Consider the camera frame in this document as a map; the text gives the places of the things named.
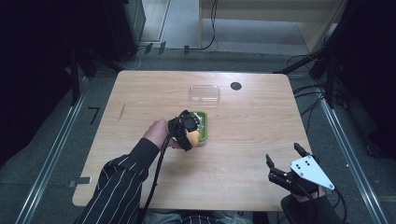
hand-mounted camera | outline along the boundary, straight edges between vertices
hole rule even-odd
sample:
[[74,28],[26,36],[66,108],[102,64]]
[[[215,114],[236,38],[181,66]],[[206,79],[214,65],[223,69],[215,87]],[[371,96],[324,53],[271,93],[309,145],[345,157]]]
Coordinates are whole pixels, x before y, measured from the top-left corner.
[[178,144],[185,151],[192,149],[192,145],[187,138],[187,132],[193,132],[198,129],[199,120],[188,110],[168,121],[168,130],[172,137],[175,137]]

